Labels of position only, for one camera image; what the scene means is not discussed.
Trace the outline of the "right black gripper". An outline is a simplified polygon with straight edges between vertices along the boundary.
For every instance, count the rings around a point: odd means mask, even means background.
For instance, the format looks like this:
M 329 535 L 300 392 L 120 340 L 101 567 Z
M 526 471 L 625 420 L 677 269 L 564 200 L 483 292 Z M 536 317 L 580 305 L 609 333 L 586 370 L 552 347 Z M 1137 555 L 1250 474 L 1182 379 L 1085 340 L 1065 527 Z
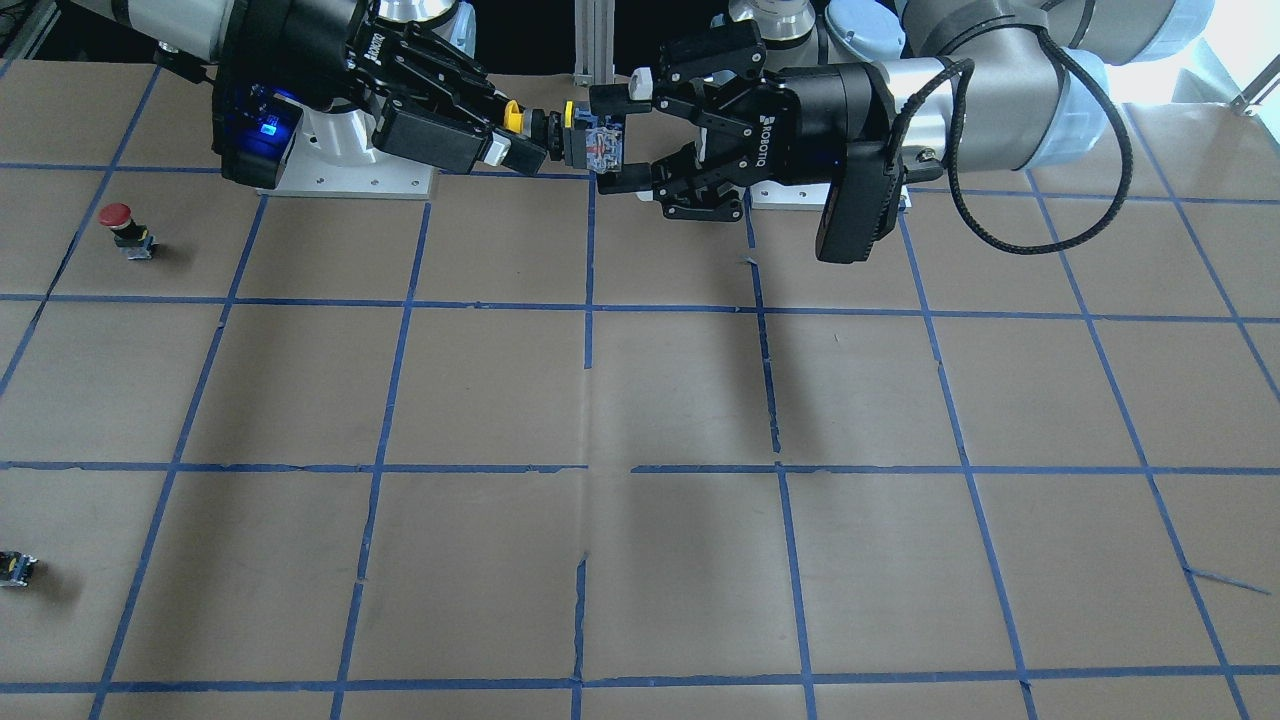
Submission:
M 421 23 L 371 22 L 379 9 L 379 1 L 229 1 L 215 60 L 215 154 L 230 158 L 236 96 L 248 87 L 328 109 L 356 100 L 356 82 L 366 100 L 387 101 L 375 149 L 449 173 L 484 163 L 535 176 L 548 151 L 499 127 L 509 99 L 485 68 Z

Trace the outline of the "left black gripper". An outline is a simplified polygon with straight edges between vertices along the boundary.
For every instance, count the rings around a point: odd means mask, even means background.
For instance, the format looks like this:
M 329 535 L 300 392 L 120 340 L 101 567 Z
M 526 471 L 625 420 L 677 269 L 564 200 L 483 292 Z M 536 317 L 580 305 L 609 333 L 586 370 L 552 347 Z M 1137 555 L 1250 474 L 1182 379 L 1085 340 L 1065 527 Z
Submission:
M 590 87 L 598 117 L 658 110 L 695 126 L 754 126 L 753 111 L 773 119 L 769 142 L 705 140 L 653 163 L 623 161 L 622 141 L 595 143 L 598 191 L 648 192 L 672 220 L 739 222 L 739 190 L 765 181 L 815 184 L 878 170 L 897 187 L 890 152 L 895 100 L 878 65 L 763 72 L 764 60 L 758 23 L 737 20 L 663 42 L 645 94 L 630 85 Z

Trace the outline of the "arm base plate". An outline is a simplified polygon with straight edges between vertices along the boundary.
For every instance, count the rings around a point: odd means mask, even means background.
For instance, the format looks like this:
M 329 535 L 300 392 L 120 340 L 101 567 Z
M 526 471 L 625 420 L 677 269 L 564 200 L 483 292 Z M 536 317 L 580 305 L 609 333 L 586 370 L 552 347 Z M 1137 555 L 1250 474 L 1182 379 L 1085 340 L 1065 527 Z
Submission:
M 774 181 L 762 181 L 751 186 L 735 186 L 750 196 L 751 205 L 762 210 L 776 211 L 820 211 L 829 195 L 829 183 L 781 184 Z
M 303 109 L 291 154 L 274 190 L 279 197 L 429 200 L 436 168 L 372 146 L 374 119 L 366 111 Z

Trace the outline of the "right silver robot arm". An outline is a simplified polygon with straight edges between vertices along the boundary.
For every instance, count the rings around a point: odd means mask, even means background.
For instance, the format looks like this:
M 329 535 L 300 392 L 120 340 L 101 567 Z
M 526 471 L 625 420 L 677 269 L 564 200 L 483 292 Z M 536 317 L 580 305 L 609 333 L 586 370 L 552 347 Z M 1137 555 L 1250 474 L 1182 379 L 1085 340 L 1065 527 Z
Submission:
M 381 152 L 458 174 L 479 163 L 534 176 L 548 156 L 541 113 L 520 117 L 485 69 L 439 33 L 457 4 L 394 18 L 378 1 L 88 1 L 163 45 L 157 64 L 212 85 L 221 173 L 278 186 L 303 109 L 366 111 Z

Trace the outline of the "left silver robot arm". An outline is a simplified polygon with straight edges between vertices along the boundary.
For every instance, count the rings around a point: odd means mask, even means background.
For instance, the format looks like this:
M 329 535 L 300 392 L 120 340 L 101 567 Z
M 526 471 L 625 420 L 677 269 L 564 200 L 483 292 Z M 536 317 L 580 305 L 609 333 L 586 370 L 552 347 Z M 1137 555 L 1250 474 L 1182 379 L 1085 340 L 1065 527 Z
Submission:
M 678 219 L 817 190 L 879 231 L 910 183 L 1074 161 L 1117 128 L 1106 70 L 1171 56 L 1211 1 L 731 1 L 567 110 L 571 161 Z

